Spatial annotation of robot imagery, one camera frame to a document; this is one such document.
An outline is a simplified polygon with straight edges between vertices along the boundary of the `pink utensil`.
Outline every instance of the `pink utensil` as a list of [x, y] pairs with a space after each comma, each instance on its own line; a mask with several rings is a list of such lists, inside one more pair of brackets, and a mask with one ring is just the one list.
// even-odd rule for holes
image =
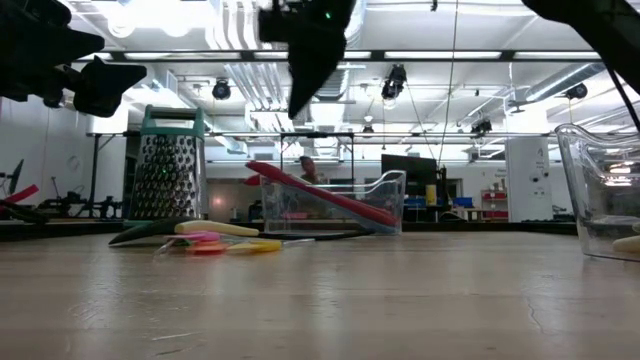
[[165, 236], [167, 239], [184, 239], [193, 241], [220, 241], [220, 234], [212, 231], [198, 231], [191, 234]]

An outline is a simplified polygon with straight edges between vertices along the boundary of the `wooden table surface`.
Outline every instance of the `wooden table surface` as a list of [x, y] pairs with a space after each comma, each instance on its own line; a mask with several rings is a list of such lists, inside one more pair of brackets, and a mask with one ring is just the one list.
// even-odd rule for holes
[[640, 265], [570, 236], [413, 233], [154, 261], [0, 244], [0, 359], [638, 359]]

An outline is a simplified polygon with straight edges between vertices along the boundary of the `person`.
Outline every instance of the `person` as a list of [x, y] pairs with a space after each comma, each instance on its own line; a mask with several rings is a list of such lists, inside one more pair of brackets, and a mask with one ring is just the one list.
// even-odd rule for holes
[[326, 183], [324, 175], [317, 172], [316, 164], [312, 158], [300, 156], [300, 165], [302, 166], [302, 170], [304, 170], [304, 174], [300, 177], [302, 180], [314, 185]]

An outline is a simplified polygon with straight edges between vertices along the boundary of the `yellow object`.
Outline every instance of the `yellow object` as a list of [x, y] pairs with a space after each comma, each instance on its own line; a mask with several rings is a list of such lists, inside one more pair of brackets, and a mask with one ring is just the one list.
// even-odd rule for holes
[[260, 231], [241, 226], [217, 223], [214, 221], [194, 220], [176, 225], [176, 234], [190, 234], [196, 231], [213, 231], [220, 234], [256, 237]]
[[613, 250], [626, 253], [640, 253], [640, 236], [631, 236], [614, 241]]
[[438, 195], [436, 194], [436, 186], [435, 185], [427, 185], [427, 205], [428, 206], [436, 206], [438, 205]]
[[280, 249], [282, 249], [280, 241], [259, 240], [229, 246], [227, 251], [231, 253], [261, 253], [279, 251]]

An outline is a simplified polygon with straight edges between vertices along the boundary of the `box grater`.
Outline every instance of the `box grater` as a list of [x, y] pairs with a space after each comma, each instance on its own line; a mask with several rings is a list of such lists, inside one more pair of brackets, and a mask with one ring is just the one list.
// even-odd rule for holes
[[209, 205], [202, 109], [149, 105], [140, 135], [129, 222], [204, 218]]

